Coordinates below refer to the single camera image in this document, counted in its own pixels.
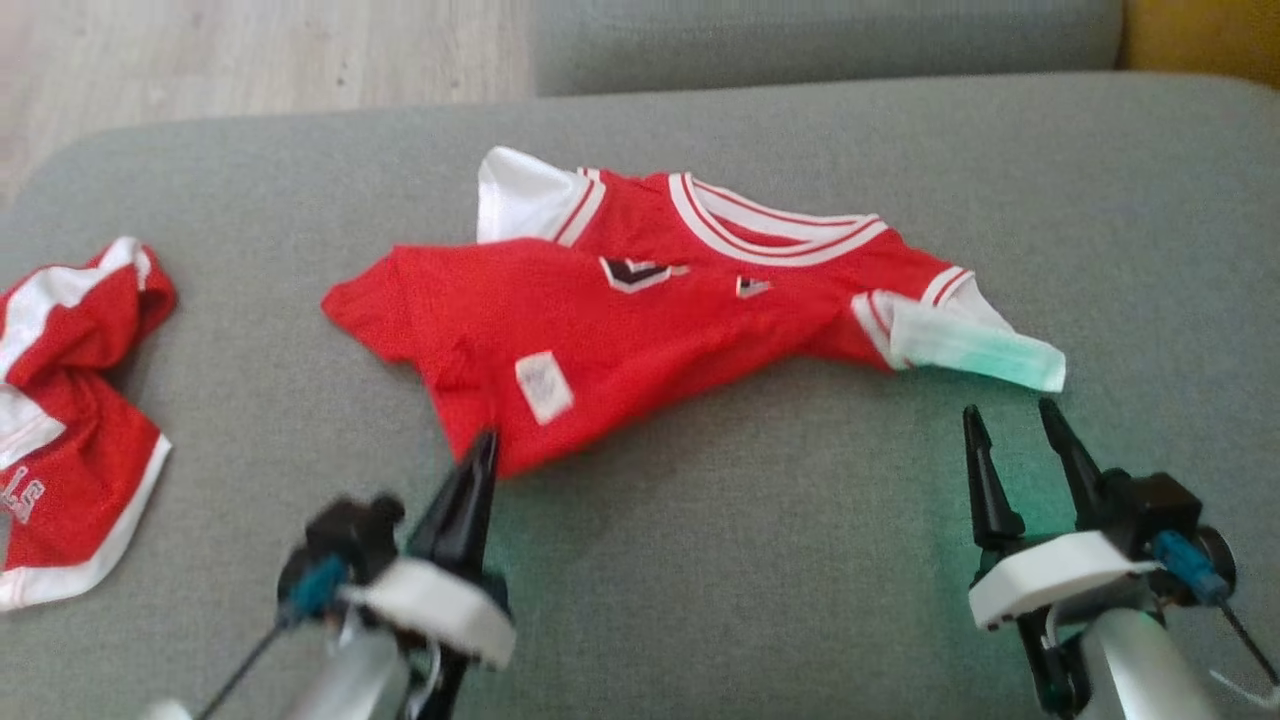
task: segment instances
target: red fabric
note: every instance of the red fabric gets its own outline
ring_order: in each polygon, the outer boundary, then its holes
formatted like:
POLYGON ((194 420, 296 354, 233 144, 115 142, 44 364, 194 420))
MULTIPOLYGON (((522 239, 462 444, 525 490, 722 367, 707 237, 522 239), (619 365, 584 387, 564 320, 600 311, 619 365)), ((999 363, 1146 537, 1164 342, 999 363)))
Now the red fabric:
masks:
MULTIPOLYGON (((668 174, 632 178, 598 170, 607 193, 573 249, 593 255, 645 258, 658 263, 710 265, 760 279, 787 283, 796 287, 822 287, 829 297, 846 310, 844 320, 817 337, 806 352, 823 357, 855 361, 888 370, 888 365, 872 345, 856 319, 847 313, 855 295, 883 290, 922 300, 929 283, 940 274, 955 268, 910 247, 892 227, 887 227, 867 243, 827 261, 805 266, 777 266, 760 261, 746 261, 727 256, 709 247, 690 231, 672 202, 668 174)), ((737 202, 719 188, 691 181, 689 187, 699 187, 730 202, 737 202)), ((794 215, 780 214, 762 206, 750 209, 764 217, 797 222, 794 215)), ((716 219, 737 238, 768 247, 799 247, 800 241, 753 232, 724 218, 716 219)), ((832 229, 841 223, 818 220, 814 227, 832 229)))
POLYGON ((379 357, 417 368, 456 456, 497 428, 509 477, 792 355, 837 315, 822 293, 739 286, 732 272, 686 268, 620 288, 598 256, 517 240, 397 247, 324 310, 379 357), (573 401, 539 423, 515 369, 548 351, 573 401))
MULTIPOLYGON (((44 268, 0 295, 0 505, 15 516, 0 610, 58 600, 47 597, 55 585, 64 597, 83 592, 118 560, 95 556, 125 506, 150 493, 141 487, 145 471, 168 443, 100 372, 159 327, 175 301, 152 251, 133 238, 115 241, 84 268, 44 268), (56 437, 29 447, 51 427, 56 437), (49 573, 33 583, 22 573, 91 560, 101 573, 65 583, 49 573), (84 578, 95 579, 77 587, 84 578), (26 593, 32 584, 40 588, 26 593)), ((118 529, 124 542, 132 523, 118 529)))

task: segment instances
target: gray cushion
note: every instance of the gray cushion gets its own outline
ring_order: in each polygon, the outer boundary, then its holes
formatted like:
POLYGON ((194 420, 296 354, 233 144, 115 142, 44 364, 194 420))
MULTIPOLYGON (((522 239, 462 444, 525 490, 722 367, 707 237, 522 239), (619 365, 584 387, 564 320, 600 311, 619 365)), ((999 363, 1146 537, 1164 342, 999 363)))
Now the gray cushion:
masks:
POLYGON ((547 0, 540 95, 1106 69, 1119 0, 547 0))
MULTIPOLYGON (((0 228, 0 284, 150 240, 182 292, 122 384, 174 441, 123 562, 0 619, 5 717, 206 700, 270 623, 280 564, 335 493, 424 503, 449 459, 417 379, 319 310, 397 241, 465 243, 494 143, 564 167, 690 168, 808 213, 872 210, 977 268, 1069 359, 1103 465, 1208 502, 1240 614, 1280 652, 1280 101, 1135 74, 869 82, 170 124, 55 156, 0 228)), ((794 360, 499 489, 492 561, 521 630, 460 717, 1038 717, 1010 633, 973 628, 960 411, 1015 506, 1066 529, 1034 393, 794 360)), ((1175 612, 1197 667, 1257 682, 1225 625, 1175 612)), ((227 720, 275 716, 321 661, 302 632, 227 720)), ((1252 717, 1212 689, 1228 717, 1252 717)))

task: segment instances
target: blue connector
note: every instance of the blue connector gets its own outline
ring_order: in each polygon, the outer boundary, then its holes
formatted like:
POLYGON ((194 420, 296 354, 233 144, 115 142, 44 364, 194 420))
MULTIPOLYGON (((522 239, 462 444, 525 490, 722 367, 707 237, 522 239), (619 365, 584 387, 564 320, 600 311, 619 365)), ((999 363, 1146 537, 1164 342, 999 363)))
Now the blue connector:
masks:
POLYGON ((293 585, 289 598, 280 603, 276 615, 284 626, 292 626, 307 618, 324 612, 338 598, 338 588, 347 582, 347 565, 337 555, 306 571, 293 585))
POLYGON ((1201 605, 1216 607, 1231 594, 1231 588, 1217 574, 1208 557, 1181 533, 1162 530, 1151 543, 1151 551, 1166 570, 1192 589, 1201 605))

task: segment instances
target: neckline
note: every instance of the neckline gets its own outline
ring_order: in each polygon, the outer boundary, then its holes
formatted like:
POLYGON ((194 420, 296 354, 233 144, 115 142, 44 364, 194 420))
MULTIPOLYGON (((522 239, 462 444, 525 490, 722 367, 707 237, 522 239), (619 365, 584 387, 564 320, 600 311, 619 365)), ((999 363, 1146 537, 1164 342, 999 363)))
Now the neckline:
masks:
POLYGON ((808 266, 861 247, 888 229, 879 215, 805 215, 768 208, 705 183, 691 173, 667 179, 671 201, 687 229, 712 250, 759 265, 808 266), (778 245, 744 240, 721 222, 776 237, 778 245))

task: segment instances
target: clothing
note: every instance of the clothing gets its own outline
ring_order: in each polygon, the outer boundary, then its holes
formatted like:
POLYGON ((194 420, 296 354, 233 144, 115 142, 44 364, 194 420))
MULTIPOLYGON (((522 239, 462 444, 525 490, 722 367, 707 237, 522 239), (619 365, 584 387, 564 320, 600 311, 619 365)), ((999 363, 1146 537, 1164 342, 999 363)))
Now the clothing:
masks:
POLYGON ((495 428, 502 477, 794 355, 838 314, 714 268, 538 240, 396 247, 323 306, 384 361, 415 365, 454 456, 495 428))
POLYGON ((13 515, 0 611, 83 593, 128 547, 170 446, 101 372, 175 301, 132 237, 0 295, 0 505, 13 515))
POLYGON ((874 214, 765 208, 689 173, 562 170, 495 147, 480 167, 477 241, 538 237, 614 258, 716 266, 827 293, 845 320, 808 352, 884 370, 940 365, 1060 392, 1062 354, 1016 333, 974 273, 908 246, 874 214))

